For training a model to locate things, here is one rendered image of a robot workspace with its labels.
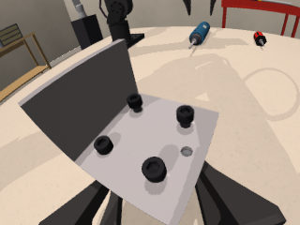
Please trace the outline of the red screwdriver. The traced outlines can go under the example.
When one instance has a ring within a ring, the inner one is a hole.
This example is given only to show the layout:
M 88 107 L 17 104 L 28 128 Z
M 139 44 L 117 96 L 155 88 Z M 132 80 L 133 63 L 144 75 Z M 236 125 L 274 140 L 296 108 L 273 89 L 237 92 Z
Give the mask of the red screwdriver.
M 253 37 L 257 46 L 264 46 L 264 44 L 267 42 L 262 32 L 256 32 Z

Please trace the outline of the blue electric screwdriver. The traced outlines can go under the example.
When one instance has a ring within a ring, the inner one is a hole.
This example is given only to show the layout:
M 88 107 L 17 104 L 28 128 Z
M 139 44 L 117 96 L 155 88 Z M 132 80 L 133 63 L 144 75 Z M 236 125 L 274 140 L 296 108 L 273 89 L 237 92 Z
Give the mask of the blue electric screwdriver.
M 204 39 L 206 38 L 206 35 L 208 34 L 210 30 L 210 24 L 208 22 L 201 22 L 196 29 L 193 30 L 193 32 L 189 35 L 189 41 L 190 46 L 188 47 L 191 49 L 191 47 L 199 46 L 203 43 Z

